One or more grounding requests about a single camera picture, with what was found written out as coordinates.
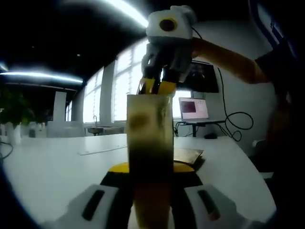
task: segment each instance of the laptop screen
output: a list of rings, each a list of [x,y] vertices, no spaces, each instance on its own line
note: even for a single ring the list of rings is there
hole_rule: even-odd
[[[179,98],[182,119],[208,118],[208,110],[204,99]]]

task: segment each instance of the white chair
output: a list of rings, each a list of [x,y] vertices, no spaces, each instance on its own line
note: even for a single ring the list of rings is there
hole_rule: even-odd
[[[85,128],[82,122],[49,121],[47,137],[85,137]]]

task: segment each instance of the ceiling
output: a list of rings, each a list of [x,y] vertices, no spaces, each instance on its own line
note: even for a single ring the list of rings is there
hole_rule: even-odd
[[[144,17],[190,5],[199,21],[247,19],[245,0],[125,0]],[[88,80],[145,36],[145,29],[103,0],[6,0],[1,3],[0,61],[9,71],[38,70]]]

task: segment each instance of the white pillar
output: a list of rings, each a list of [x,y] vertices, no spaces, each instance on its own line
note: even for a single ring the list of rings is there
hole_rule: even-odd
[[[53,121],[65,121],[66,95],[67,93],[65,92],[56,92],[54,99]]]

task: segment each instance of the black cable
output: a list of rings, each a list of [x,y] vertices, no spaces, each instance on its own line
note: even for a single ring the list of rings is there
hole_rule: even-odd
[[[218,123],[214,123],[214,125],[217,125],[220,128],[220,130],[224,133],[224,135],[229,136],[229,134],[225,131],[225,129],[221,125],[219,125]]]
[[[197,35],[202,39],[202,36],[199,34],[199,32],[198,32],[194,27],[192,27],[192,30],[194,30],[195,33],[197,33]]]
[[[176,136],[177,136],[177,137],[179,137],[179,126],[182,125],[181,123],[184,123],[184,122],[177,122],[177,123],[176,123]]]
[[[179,122],[177,122],[175,127],[173,128],[173,132],[175,133],[176,137],[179,137],[179,134],[178,134],[178,125],[179,125]]]
[[[200,126],[199,126],[199,127],[200,127]],[[197,131],[199,130],[199,127],[197,128],[196,133],[197,133]],[[184,136],[184,137],[190,136],[190,135],[192,135],[192,134],[193,134],[193,133],[187,134],[187,135]]]
[[[186,137],[186,136],[188,136],[188,135],[190,135],[190,125],[189,125],[189,129],[188,129],[188,131],[187,131],[187,134],[185,135],[185,136],[183,136],[183,137]]]
[[[0,153],[0,163],[2,163],[3,160],[6,159],[13,152],[14,147],[10,143],[6,142],[0,142],[0,144],[5,144],[11,147],[10,152],[6,156],[3,156],[2,153]]]
[[[218,69],[218,72],[219,72],[219,74],[220,74],[221,84],[222,84],[223,103],[224,103],[224,113],[225,113],[225,122],[224,122],[224,125],[225,125],[225,128],[227,129],[227,132],[228,132],[228,133],[227,133],[226,131],[224,131],[223,128],[221,128],[221,131],[224,132],[224,133],[226,133],[226,135],[228,135],[229,137],[231,137],[232,139],[234,139],[236,142],[239,142],[239,141],[242,139],[242,136],[243,136],[243,135],[242,135],[242,132],[240,132],[239,130],[236,130],[236,131],[234,131],[233,133],[231,133],[231,131],[229,130],[229,128],[228,128],[228,126],[227,126],[227,121],[229,121],[229,123],[231,123],[231,125],[234,126],[234,127],[236,127],[237,129],[240,129],[240,130],[250,130],[250,129],[253,127],[253,125],[254,125],[254,120],[253,120],[253,118],[252,118],[251,115],[249,115],[248,113],[243,112],[243,111],[234,112],[234,113],[231,113],[231,114],[228,115],[227,109],[226,109],[226,106],[225,106],[225,99],[224,99],[224,81],[223,81],[223,76],[222,76],[222,74],[221,74],[220,69],[219,69],[219,68],[217,68],[217,69]],[[244,114],[244,115],[248,116],[248,117],[251,119],[251,122],[252,122],[251,125],[250,125],[250,127],[244,128],[244,127],[240,127],[240,126],[234,124],[234,123],[230,120],[229,117],[232,116],[232,115],[236,115],[236,114]],[[234,135],[235,135],[236,133],[239,133],[239,135],[240,135],[239,139],[236,139],[236,138],[234,137]]]

